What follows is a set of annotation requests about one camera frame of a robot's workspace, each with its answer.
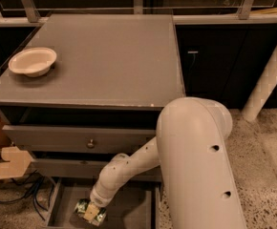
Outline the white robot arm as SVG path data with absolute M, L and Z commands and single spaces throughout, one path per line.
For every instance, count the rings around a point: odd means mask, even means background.
M 132 177 L 159 166 L 174 229 L 246 229 L 224 145 L 231 131 L 221 103 L 173 100 L 160 112 L 153 139 L 101 170 L 85 218 L 93 220 Z

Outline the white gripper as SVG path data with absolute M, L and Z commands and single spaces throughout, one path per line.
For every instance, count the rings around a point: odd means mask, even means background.
M 90 201 L 83 218 L 92 221 L 100 211 L 99 207 L 107 207 L 115 195 L 114 190 L 95 185 L 90 193 Z

